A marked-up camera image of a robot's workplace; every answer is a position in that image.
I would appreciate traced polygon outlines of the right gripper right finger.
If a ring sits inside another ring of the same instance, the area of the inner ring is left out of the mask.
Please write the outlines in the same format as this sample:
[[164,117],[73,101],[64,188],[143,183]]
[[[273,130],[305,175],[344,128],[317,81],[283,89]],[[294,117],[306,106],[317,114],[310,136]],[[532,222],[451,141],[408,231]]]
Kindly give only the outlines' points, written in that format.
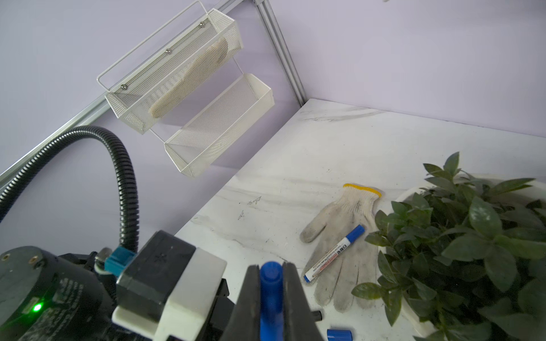
[[283,270],[283,340],[323,340],[299,278],[297,267],[284,262]]

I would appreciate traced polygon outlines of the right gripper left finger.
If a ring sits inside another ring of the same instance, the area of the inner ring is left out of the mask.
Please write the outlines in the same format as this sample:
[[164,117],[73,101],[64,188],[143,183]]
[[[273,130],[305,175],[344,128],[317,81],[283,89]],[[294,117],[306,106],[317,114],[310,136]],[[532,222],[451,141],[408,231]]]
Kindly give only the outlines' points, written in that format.
[[237,303],[221,341],[260,340],[261,281],[260,267],[247,268]]

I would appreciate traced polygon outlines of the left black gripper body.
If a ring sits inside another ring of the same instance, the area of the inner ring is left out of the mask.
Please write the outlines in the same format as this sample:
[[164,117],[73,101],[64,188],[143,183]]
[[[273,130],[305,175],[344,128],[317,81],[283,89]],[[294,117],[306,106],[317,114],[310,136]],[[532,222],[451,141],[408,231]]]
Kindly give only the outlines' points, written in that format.
[[[135,248],[120,246],[125,261]],[[117,276],[106,270],[115,252],[87,257],[56,256],[37,247],[1,255],[1,339],[151,340],[112,322],[117,307]],[[200,340],[206,332],[210,311]]]

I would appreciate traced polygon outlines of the blue pen cap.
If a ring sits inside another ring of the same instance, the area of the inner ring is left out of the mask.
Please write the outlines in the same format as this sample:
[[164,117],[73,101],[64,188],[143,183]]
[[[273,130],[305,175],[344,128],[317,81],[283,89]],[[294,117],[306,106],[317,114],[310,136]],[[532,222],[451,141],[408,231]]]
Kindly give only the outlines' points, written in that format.
[[347,329],[328,329],[326,336],[328,341],[353,341],[353,334]]
[[283,340],[283,267],[269,261],[260,268],[260,339]]

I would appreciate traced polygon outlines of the black pen cap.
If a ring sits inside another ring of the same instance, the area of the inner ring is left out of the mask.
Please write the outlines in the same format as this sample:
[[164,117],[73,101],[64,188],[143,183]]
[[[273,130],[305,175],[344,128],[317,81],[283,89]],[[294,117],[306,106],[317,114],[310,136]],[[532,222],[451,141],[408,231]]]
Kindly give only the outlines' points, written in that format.
[[316,310],[311,312],[312,318],[314,319],[314,322],[321,322],[323,321],[323,314],[322,311]]

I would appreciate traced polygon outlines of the white knit work glove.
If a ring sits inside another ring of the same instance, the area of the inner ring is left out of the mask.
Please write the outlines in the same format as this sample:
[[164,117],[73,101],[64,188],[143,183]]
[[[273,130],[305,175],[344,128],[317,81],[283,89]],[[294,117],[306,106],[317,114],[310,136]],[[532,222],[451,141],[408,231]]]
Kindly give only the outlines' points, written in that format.
[[[343,186],[341,197],[324,207],[300,234],[303,243],[318,240],[302,272],[302,281],[315,286],[314,299],[320,306],[330,303],[336,311],[345,313],[354,302],[362,309],[374,307],[375,301],[358,298],[352,290],[358,284],[375,283],[378,277],[379,249],[365,238],[378,231],[373,209],[382,197],[376,188],[352,183]],[[306,277],[312,267],[356,227],[365,233],[348,246],[334,261],[314,278]]]

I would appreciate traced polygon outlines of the green potted plant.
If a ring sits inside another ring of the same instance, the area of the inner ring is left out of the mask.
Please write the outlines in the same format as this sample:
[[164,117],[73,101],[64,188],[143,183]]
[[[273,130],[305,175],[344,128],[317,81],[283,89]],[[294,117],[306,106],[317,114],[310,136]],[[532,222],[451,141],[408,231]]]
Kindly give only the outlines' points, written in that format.
[[424,340],[545,339],[545,185],[472,176],[452,154],[426,164],[427,186],[375,216],[376,280],[389,324],[407,305]]

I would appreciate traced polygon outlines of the beige glove in rack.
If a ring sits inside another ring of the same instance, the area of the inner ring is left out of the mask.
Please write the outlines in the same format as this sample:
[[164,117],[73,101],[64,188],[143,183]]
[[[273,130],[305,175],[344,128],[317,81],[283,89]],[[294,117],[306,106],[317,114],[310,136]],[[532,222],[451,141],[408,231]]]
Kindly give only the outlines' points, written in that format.
[[207,81],[224,64],[227,55],[228,42],[225,38],[221,38],[197,57],[184,73],[182,79],[150,107],[150,115],[155,119],[167,115],[202,83]]

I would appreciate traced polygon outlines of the white two-tier mesh rack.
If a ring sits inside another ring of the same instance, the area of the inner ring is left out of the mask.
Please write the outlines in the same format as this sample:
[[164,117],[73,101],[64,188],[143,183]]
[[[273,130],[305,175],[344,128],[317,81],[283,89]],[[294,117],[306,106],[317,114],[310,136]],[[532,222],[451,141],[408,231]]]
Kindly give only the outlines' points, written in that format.
[[[180,106],[243,49],[236,20],[217,9],[105,87],[116,117],[133,130],[154,125]],[[164,149],[180,173],[196,178],[274,106],[271,87],[251,73],[240,76],[168,139]]]

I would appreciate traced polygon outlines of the aluminium frame rails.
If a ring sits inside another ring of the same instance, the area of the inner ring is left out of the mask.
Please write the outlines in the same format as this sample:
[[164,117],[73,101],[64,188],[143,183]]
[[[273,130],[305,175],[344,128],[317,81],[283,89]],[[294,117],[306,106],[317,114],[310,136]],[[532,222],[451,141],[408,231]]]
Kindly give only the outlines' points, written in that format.
[[[225,38],[228,42],[227,60],[224,64],[230,60],[230,58],[237,64],[235,54],[243,49],[243,42],[240,39],[240,31],[237,23],[234,19],[230,18],[227,13],[242,2],[243,1],[221,1],[218,8],[207,11],[200,1],[194,1],[161,28],[156,30],[150,37],[146,38],[136,48],[129,51],[113,66],[97,77],[99,85],[106,90],[104,99],[97,99],[93,104],[89,105],[81,113],[67,122],[67,124],[55,131],[51,136],[2,173],[1,188],[6,187],[8,183],[16,177],[17,173],[19,173],[34,156],[38,155],[38,152],[42,148],[51,143],[54,139],[77,126],[92,124],[96,119],[108,111],[108,109],[111,109],[118,119],[125,122],[140,134],[150,131],[162,140],[159,135],[153,132],[152,127],[160,119],[155,119],[150,115],[150,107],[182,79],[184,73],[189,69],[189,66],[197,57],[202,55],[208,47],[221,38]],[[277,56],[280,59],[294,94],[300,105],[303,106],[307,101],[307,96],[294,67],[293,60],[287,49],[286,42],[282,36],[272,7],[269,1],[253,1],[253,3],[256,5],[263,24],[272,40]],[[107,88],[101,83],[100,78],[102,76],[111,71],[112,68],[135,52],[136,49],[196,4],[199,4],[199,6],[203,8],[203,11],[205,11],[205,14],[196,21],[197,24],[191,24],[187,30],[177,35],[176,38],[166,44],[166,48],[157,52],[155,56],[148,58],[141,66],[123,78],[123,80],[118,82],[115,86]],[[228,135],[231,134],[231,131],[235,134],[235,130],[232,128],[235,127],[239,121],[243,122],[242,120],[245,115],[250,117],[254,115],[255,112],[256,115],[262,115],[273,106],[273,97],[270,88],[254,75],[244,73],[240,68],[239,70],[243,75],[238,78],[233,85],[228,87],[225,92],[222,92],[220,97],[213,100],[206,109],[197,114],[197,116],[184,126],[184,128],[181,128],[181,130],[176,132],[175,135],[167,140],[167,142],[164,142],[166,152],[181,173],[190,177],[196,177],[201,174],[202,170],[198,165],[203,164],[204,169],[206,169],[210,166],[212,161],[216,160],[227,147],[240,137],[241,134],[236,137],[233,135],[234,137],[232,140],[224,139],[224,137],[227,138]],[[176,153],[176,150],[173,147],[185,147],[186,145],[171,142],[174,142],[175,139],[181,136],[188,135],[186,133],[190,132],[191,129],[189,130],[187,127],[193,127],[193,122],[196,119],[199,120],[203,118],[201,117],[202,115],[212,115],[212,105],[220,104],[219,101],[224,98],[231,99],[233,96],[232,94],[228,94],[228,92],[233,86],[239,84],[247,85],[247,87],[253,91],[256,90],[253,92],[254,96],[257,96],[255,103],[253,102],[253,105],[235,120],[235,123],[226,128],[225,133],[222,133],[219,135],[218,139],[211,142],[210,146],[206,144],[206,148],[203,149],[204,151],[200,152],[194,159],[185,161]]]

